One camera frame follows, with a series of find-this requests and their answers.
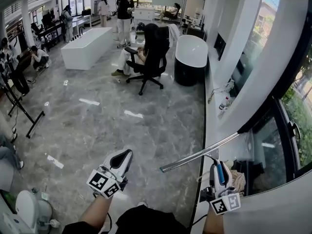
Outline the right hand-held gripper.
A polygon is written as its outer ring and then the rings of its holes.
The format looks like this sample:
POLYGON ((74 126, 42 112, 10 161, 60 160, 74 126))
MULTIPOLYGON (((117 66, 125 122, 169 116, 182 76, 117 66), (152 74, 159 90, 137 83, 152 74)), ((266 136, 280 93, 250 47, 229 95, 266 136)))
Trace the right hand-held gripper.
POLYGON ((207 201, 216 215, 223 215, 241 207, 238 190, 233 187, 232 174, 225 162, 221 162, 225 182, 219 183, 217 166, 210 167, 209 186, 200 191, 199 202, 207 201))

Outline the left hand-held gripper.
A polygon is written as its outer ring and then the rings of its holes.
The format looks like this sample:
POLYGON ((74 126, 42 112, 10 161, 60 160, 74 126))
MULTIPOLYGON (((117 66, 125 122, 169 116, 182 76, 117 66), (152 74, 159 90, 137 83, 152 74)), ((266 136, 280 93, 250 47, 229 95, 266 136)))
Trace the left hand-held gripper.
POLYGON ((95 194, 110 199, 116 192, 123 191, 128 180, 125 176, 133 158, 131 149, 109 154, 103 164, 93 169, 86 184, 95 194))

